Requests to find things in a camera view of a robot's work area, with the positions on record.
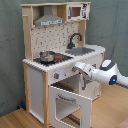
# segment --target faucet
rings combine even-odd
[[[82,35],[81,35],[80,33],[74,33],[74,34],[71,36],[71,38],[70,38],[70,43],[69,43],[68,46],[67,46],[68,49],[72,49],[73,47],[75,47],[75,44],[73,44],[73,42],[72,42],[72,39],[73,39],[73,37],[74,37],[75,35],[80,36],[80,41],[82,41]]]

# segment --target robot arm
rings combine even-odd
[[[105,60],[99,69],[95,69],[92,65],[82,62],[77,62],[75,68],[86,79],[107,85],[121,84],[128,87],[128,77],[122,76],[117,64],[111,60]]]

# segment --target open cabinet door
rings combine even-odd
[[[92,100],[49,86],[49,121],[51,126],[55,128],[75,128],[62,122],[61,119],[79,108],[81,109],[80,128],[90,128]]]

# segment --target pot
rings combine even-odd
[[[52,51],[44,51],[40,52],[40,59],[43,62],[52,62],[55,58],[55,52]]]

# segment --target burner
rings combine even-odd
[[[48,67],[48,66],[51,66],[51,65],[55,65],[55,64],[64,62],[64,61],[69,60],[69,59],[73,59],[73,57],[70,57],[70,56],[66,56],[66,55],[62,55],[62,56],[63,56],[63,57],[62,57],[62,60],[59,61],[59,62],[54,62],[54,61],[51,61],[51,62],[43,62],[43,61],[41,61],[40,58],[36,58],[36,59],[34,59],[33,61],[34,61],[34,62],[37,62],[37,63],[39,63],[39,64],[42,64],[42,65],[44,65],[44,66],[46,66],[46,67]]]

